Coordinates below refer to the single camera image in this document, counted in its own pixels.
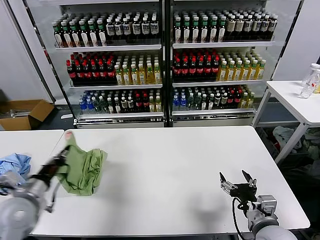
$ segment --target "white tabletop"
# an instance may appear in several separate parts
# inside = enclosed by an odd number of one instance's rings
[[[34,235],[235,233],[232,198],[220,188],[219,172],[232,183],[244,183],[242,169],[257,178],[259,195],[277,199],[282,227],[310,225],[250,126],[72,131],[82,149],[108,152],[100,187],[92,196],[75,196],[61,187],[54,212],[42,214]],[[62,137],[53,153],[65,144]],[[236,215],[240,230],[248,232],[243,213],[237,210]]]
[[[267,81],[270,92],[299,121],[309,125],[320,124],[320,94],[312,94],[310,98],[300,98],[303,89],[301,81]]]

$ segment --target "cardboard box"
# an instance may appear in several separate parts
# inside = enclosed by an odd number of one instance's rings
[[[45,100],[22,100],[0,102],[0,112],[7,113],[10,109],[28,110],[28,116],[0,118],[0,125],[6,131],[31,130],[38,127],[54,109]]]

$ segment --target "robotic arm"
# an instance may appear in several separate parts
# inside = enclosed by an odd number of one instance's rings
[[[256,240],[296,240],[292,232],[279,226],[278,217],[275,215],[277,200],[272,195],[260,195],[256,197],[257,180],[242,170],[247,183],[232,184],[227,181],[220,172],[221,188],[231,197],[232,213],[235,228],[242,240],[236,221],[235,201],[239,202],[237,208],[242,210],[248,219],[248,229]]]
[[[36,226],[42,211],[52,212],[55,193],[53,193],[51,205],[47,206],[45,192],[49,189],[51,179],[58,169],[66,165],[68,152],[69,146],[42,166],[37,174],[32,175],[27,183],[21,186],[16,186],[10,172],[1,176],[1,195],[11,194],[0,204],[1,240],[20,240],[27,237]]]

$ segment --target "black cable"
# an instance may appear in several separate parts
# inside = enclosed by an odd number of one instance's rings
[[[239,231],[238,224],[237,224],[236,213],[235,213],[235,202],[236,202],[236,200],[237,200],[239,203],[241,203],[240,200],[239,200],[237,197],[235,197],[235,198],[232,200],[233,222],[234,222],[234,226],[235,226],[236,232],[238,233],[238,235],[240,236],[240,238],[241,238],[242,240],[245,240],[245,238],[242,236],[241,232]]]

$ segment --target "shelf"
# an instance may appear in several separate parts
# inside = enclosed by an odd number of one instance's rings
[[[173,111],[173,117],[184,116],[202,116],[202,115],[230,115],[230,114],[252,114],[254,108],[237,108],[237,109],[214,109],[214,110],[192,110],[192,111]]]
[[[39,0],[39,1],[43,5],[47,5],[47,6],[159,2],[159,0]]]
[[[199,48],[232,48],[232,47],[270,47],[283,46],[284,41],[230,41],[230,42],[202,42],[202,43],[174,43],[174,49]]]
[[[172,86],[174,88],[180,88],[180,87],[200,87],[200,86],[262,84],[265,82],[266,82],[265,80],[177,82],[177,83],[172,83]]]
[[[70,86],[75,90],[118,90],[118,89],[160,89],[162,84],[145,84],[145,85],[107,85],[107,86]]]
[[[62,47],[56,48],[61,53],[72,52],[99,52],[99,51],[141,51],[141,50],[160,50],[161,44],[145,45],[116,45],[116,46],[89,46],[89,47]]]

